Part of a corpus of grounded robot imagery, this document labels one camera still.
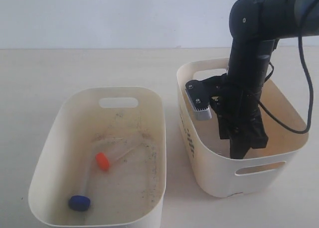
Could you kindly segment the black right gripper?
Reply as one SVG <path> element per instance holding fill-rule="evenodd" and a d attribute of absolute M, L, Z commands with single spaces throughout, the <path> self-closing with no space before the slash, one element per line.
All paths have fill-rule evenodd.
<path fill-rule="evenodd" d="M 202 80 L 217 114 L 220 139 L 230 140 L 230 158 L 243 159 L 250 148 L 265 148 L 268 136 L 258 104 L 242 86 L 228 82 L 226 74 Z"/>

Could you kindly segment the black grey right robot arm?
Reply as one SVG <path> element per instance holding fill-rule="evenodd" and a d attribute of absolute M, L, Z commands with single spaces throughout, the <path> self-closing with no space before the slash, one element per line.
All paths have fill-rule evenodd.
<path fill-rule="evenodd" d="M 227 72 L 203 81 L 219 123 L 219 136 L 230 143 L 230 157 L 265 148 L 268 136 L 261 95 L 271 56 L 279 40 L 319 33 L 319 0 L 237 0 L 229 16 L 232 47 Z"/>

